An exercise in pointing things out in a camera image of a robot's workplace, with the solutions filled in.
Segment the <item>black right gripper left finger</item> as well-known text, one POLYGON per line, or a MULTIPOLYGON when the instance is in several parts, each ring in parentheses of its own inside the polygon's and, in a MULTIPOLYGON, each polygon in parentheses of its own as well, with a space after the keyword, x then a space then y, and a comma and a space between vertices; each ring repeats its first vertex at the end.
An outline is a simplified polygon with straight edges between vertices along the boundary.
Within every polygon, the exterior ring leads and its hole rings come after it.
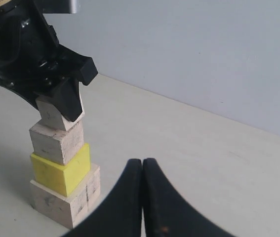
POLYGON ((116 184, 99 206, 66 237, 139 237, 142 162, 130 159, 116 184))

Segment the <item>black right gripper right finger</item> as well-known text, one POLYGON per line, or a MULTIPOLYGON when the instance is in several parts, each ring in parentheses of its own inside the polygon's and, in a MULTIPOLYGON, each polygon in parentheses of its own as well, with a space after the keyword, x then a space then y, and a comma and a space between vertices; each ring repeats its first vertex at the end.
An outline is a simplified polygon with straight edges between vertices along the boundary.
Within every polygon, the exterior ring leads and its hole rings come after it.
POLYGON ((232 237, 194 209, 154 158, 143 160, 143 211, 148 237, 232 237))

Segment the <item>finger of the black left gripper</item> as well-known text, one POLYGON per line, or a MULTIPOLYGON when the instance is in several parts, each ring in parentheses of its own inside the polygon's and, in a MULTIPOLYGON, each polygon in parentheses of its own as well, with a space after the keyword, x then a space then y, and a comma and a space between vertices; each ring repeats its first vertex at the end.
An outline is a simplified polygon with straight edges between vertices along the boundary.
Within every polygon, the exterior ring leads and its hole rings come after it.
POLYGON ((39 97, 39 95, 37 95, 35 92, 27 88, 15 88, 13 92, 28 102, 36 110, 38 110, 36 99, 39 97))
POLYGON ((75 121, 82 113, 77 79, 63 79, 47 93, 47 99, 68 121, 75 121))

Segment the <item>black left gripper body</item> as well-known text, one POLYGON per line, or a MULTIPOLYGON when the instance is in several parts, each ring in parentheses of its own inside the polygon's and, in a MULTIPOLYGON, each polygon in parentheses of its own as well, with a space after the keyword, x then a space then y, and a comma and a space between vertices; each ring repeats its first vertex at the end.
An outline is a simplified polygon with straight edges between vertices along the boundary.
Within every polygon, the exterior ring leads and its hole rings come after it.
POLYGON ((19 96, 78 96, 80 55, 34 0, 0 0, 0 86, 19 96))

